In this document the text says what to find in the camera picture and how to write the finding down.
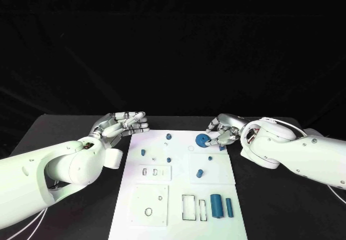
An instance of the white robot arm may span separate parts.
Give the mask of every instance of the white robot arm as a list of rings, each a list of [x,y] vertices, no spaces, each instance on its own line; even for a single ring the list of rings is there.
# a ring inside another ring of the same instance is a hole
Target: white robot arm
[[[346,141],[307,135],[291,124],[268,117],[249,122],[222,113],[212,120],[206,133],[216,125],[220,135],[205,142],[206,146],[228,145],[239,139],[241,155],[259,166],[275,169],[282,164],[300,176],[346,189]]]
[[[89,135],[0,160],[0,229],[13,225],[98,178],[102,167],[118,169],[122,152],[112,149],[121,137],[150,130],[144,112],[107,114]],[[69,183],[49,189],[46,175]]]

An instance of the table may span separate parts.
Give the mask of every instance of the table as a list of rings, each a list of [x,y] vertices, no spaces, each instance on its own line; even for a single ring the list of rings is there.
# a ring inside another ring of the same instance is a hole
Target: table
[[[34,121],[11,156],[86,136],[101,116],[42,115]],[[156,130],[200,131],[213,117],[148,116]],[[280,120],[298,125],[293,118]],[[115,146],[122,150],[120,169],[104,167],[96,181],[66,197],[46,211],[45,219],[32,239],[107,240],[131,137]],[[232,161],[236,192],[246,236],[249,240],[346,239],[346,205],[326,185],[293,174],[281,165],[267,169],[245,159],[241,143],[226,147]],[[337,189],[339,195],[346,192]],[[0,230],[7,239],[34,216]],[[26,239],[36,224],[14,239]]]

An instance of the blue cylinder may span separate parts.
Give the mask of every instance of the blue cylinder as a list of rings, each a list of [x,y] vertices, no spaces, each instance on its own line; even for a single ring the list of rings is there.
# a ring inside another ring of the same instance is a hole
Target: blue cylinder
[[[203,134],[203,133],[200,133],[197,136],[196,136],[196,144],[202,147],[202,148],[207,148],[207,146],[206,146],[206,141],[209,141],[210,140],[210,137],[206,135],[206,134]]]
[[[213,218],[223,218],[222,196],[219,194],[210,195],[210,214]]]
[[[202,175],[203,175],[203,170],[202,170],[202,169],[199,169],[199,170],[197,170],[197,172],[196,172],[196,177],[197,177],[197,178],[200,178],[200,177],[202,177]]]
[[[231,198],[225,199],[225,204],[226,204],[226,212],[228,212],[228,217],[233,217],[233,209],[232,209],[232,203],[231,203]]]

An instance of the round hole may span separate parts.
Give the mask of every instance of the round hole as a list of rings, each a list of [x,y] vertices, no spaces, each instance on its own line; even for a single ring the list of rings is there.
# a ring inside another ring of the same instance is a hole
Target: round hole
[[[145,215],[150,216],[153,214],[153,209],[148,207],[144,211]]]

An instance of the rectangular hole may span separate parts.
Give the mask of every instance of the rectangular hole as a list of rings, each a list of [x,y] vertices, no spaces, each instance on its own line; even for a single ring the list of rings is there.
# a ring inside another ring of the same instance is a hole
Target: rectangular hole
[[[200,221],[207,220],[207,210],[206,210],[206,201],[199,200],[199,215],[200,215]]]
[[[194,195],[182,195],[182,219],[196,221]]]

